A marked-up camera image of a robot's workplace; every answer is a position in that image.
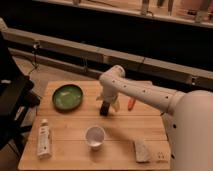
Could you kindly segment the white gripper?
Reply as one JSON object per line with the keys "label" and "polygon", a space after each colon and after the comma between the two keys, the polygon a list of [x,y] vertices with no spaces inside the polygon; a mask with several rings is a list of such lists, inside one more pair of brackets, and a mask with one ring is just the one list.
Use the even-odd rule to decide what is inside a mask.
{"label": "white gripper", "polygon": [[107,103],[112,103],[111,106],[114,109],[115,112],[118,112],[120,110],[120,103],[118,100],[116,100],[118,97],[117,91],[111,91],[108,89],[104,89],[102,92],[102,96],[98,96],[96,98],[96,101],[105,101]]}

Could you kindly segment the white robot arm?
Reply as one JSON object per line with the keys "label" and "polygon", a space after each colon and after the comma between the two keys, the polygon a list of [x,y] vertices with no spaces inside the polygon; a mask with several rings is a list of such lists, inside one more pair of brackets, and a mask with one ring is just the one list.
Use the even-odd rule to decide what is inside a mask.
{"label": "white robot arm", "polygon": [[171,171],[213,171],[213,92],[185,93],[131,81],[120,65],[102,73],[99,82],[98,100],[111,105],[123,93],[174,117]]}

